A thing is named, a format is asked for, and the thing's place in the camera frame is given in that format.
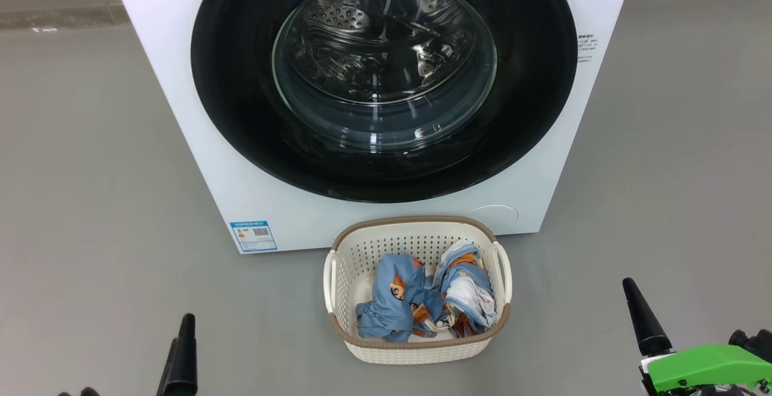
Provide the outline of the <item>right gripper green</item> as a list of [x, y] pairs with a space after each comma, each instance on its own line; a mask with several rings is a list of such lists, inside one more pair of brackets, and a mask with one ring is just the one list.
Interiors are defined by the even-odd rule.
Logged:
[[760, 382], [770, 384], [770, 362], [736, 345], [702, 345], [670, 354], [672, 343], [633, 278], [624, 278], [622, 287], [640, 354], [657, 356], [642, 361], [644, 382], [654, 394], [704, 385], [754, 390]]

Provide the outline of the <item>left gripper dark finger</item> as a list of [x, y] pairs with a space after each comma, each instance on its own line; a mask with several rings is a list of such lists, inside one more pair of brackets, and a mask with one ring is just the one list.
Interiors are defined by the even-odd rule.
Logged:
[[166, 355], [165, 365], [163, 366], [162, 376], [157, 389], [157, 396], [165, 395], [166, 380], [170, 374], [174, 355], [176, 355], [177, 338], [172, 339], [168, 355]]
[[195, 338], [195, 316], [186, 313], [177, 333], [176, 355], [166, 380], [165, 395], [196, 395], [197, 341]]

